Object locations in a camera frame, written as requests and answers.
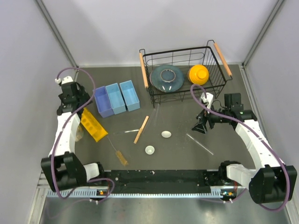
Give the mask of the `long glass test tube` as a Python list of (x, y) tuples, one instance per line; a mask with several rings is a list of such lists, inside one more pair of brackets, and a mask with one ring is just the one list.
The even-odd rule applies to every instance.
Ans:
[(199, 145), (200, 147), (202, 147), (204, 150), (206, 150), (209, 154), (214, 155), (214, 153), (212, 151), (210, 151), (207, 147), (205, 147), (202, 143), (200, 143), (199, 141), (197, 141), (194, 137), (192, 137), (190, 134), (186, 134), (192, 141), (194, 141), (197, 145)]

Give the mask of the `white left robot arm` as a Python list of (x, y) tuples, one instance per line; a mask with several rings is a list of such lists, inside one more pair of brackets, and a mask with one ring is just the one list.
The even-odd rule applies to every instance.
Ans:
[(57, 109), (57, 132), (49, 156), (41, 160), (41, 168), (52, 191), (83, 187), (91, 180), (96, 185), (105, 182), (106, 174), (101, 163), (83, 165), (75, 155), (77, 129), (80, 125), (84, 105), (91, 103), (90, 96), (79, 83), (63, 80), (61, 104)]

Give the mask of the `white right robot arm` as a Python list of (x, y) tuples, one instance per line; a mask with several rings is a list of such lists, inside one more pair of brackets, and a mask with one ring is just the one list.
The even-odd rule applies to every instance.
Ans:
[(261, 132), (257, 117), (252, 110), (245, 110), (239, 93), (225, 94), (225, 106), (215, 110), (214, 96), (202, 93), (195, 101), (203, 107), (197, 115), (197, 124), (192, 130), (207, 133), (207, 126), (216, 123), (230, 124), (245, 144), (255, 170), (245, 168), (237, 161), (224, 161), (218, 172), (218, 179), (228, 185), (232, 181), (245, 187), (257, 204), (282, 202), (292, 199), (297, 178), (294, 166), (287, 166), (275, 154)]

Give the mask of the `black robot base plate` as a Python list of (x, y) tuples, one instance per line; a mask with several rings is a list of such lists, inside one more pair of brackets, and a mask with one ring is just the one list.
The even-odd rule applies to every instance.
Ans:
[(217, 170), (110, 170), (103, 178), (114, 181), (115, 194), (183, 194), (210, 193), (211, 187), (235, 192), (233, 181), (219, 178)]

